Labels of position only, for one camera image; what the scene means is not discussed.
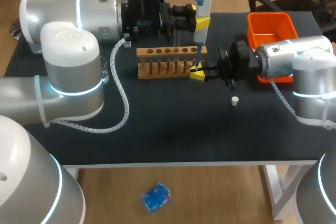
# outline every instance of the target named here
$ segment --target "cable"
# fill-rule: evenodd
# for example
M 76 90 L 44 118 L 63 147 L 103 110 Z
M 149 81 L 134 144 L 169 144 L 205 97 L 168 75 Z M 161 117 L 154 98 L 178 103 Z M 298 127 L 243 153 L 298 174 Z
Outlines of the cable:
M 286 101 L 284 96 L 281 94 L 280 90 L 278 89 L 278 87 L 275 84 L 275 82 L 273 81 L 273 79 L 270 79 L 269 81 L 272 84 L 272 87 L 274 88 L 274 91 L 276 92 L 276 94 L 278 95 L 280 100 L 283 102 L 283 104 L 286 106 L 286 108 L 289 110 L 289 112 L 292 113 L 293 115 L 295 115 L 294 109 L 288 104 L 288 102 Z
M 110 58 L 110 67 L 111 67 L 112 76 L 113 76 L 114 81 L 116 82 L 117 88 L 120 92 L 122 101 L 124 103 L 125 112 L 124 112 L 124 117 L 122 118 L 122 120 L 116 126 L 113 126 L 111 128 L 107 128 L 107 129 L 92 129 L 92 128 L 88 128 L 88 127 L 85 127 L 85 126 L 78 125 L 76 123 L 67 122 L 67 121 L 51 121 L 51 123 L 57 123 L 57 124 L 61 124 L 61 125 L 67 126 L 67 127 L 71 127 L 71 128 L 74 128 L 74 129 L 77 129 L 77 130 L 80 130 L 80 131 L 96 133 L 96 134 L 104 134 L 104 133 L 110 133 L 110 132 L 116 131 L 116 130 L 120 129 L 125 124 L 125 122 L 128 119 L 128 116 L 130 114 L 130 106 L 128 104 L 128 100 L 127 100 L 126 94 L 124 92 L 124 89 L 122 88 L 122 85 L 121 85 L 120 80 L 118 78 L 117 71 L 116 71 L 116 66 L 114 64 L 114 60 L 116 58 L 115 56 L 117 54 L 117 51 L 125 42 L 126 42 L 125 39 L 121 39 L 121 40 L 118 41 L 118 43 L 114 46 L 114 48 L 112 50 L 111 58 Z

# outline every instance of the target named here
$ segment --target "black tabletop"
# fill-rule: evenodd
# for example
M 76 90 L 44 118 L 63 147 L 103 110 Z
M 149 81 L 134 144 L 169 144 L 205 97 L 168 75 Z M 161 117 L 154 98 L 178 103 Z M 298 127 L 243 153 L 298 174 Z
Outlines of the black tabletop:
M 208 60 L 217 47 L 245 37 L 246 13 L 213 14 L 208 30 Z M 300 37 L 321 35 L 311 13 L 290 13 Z M 192 34 L 181 34 L 190 46 Z M 108 58 L 114 45 L 100 45 Z M 81 132 L 62 125 L 25 128 L 63 165 L 155 162 L 295 161 L 318 159 L 335 142 L 334 133 L 297 122 L 269 84 L 241 81 L 233 91 L 222 80 L 138 80 L 136 47 L 171 46 L 164 38 L 142 39 L 119 49 L 116 68 L 130 104 L 130 116 L 109 134 Z M 20 38 L 6 76 L 46 75 L 41 55 L 33 55 Z M 281 85 L 291 103 L 291 84 Z M 239 97 L 231 108 L 232 96 Z M 105 103 L 95 117 L 79 124 L 104 129 L 123 117 L 123 103 L 110 74 Z

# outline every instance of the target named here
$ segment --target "orange box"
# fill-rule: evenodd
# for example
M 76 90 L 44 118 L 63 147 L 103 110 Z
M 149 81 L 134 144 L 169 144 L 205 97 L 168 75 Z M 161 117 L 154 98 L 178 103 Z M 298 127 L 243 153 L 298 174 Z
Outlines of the orange box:
M 261 44 L 299 38 L 287 13 L 250 13 L 247 15 L 247 20 L 248 44 L 253 49 Z M 260 76 L 258 79 L 261 82 L 269 82 Z M 274 78 L 274 82 L 293 82 L 293 77 Z

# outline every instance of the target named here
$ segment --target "blue plastic bag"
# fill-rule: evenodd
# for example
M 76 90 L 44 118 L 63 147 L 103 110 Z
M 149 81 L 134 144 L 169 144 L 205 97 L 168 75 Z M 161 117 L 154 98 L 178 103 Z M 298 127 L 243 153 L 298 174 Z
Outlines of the blue plastic bag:
M 153 189 L 140 195 L 141 203 L 149 214 L 159 210 L 172 198 L 168 187 L 158 183 Z

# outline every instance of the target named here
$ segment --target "wooden floor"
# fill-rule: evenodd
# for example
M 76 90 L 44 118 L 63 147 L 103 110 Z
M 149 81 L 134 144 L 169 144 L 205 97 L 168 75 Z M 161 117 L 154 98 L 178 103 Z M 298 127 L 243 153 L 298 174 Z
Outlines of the wooden floor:
M 19 2 L 0 0 L 0 77 L 16 46 L 8 31 L 18 17 Z M 213 11 L 247 12 L 249 8 L 247 0 L 215 0 Z M 85 224 L 274 223 L 265 179 L 257 166 L 85 169 L 79 182 L 87 203 Z M 149 216 L 139 195 L 158 182 L 170 188 L 172 200 Z M 291 216 L 283 223 L 297 221 Z

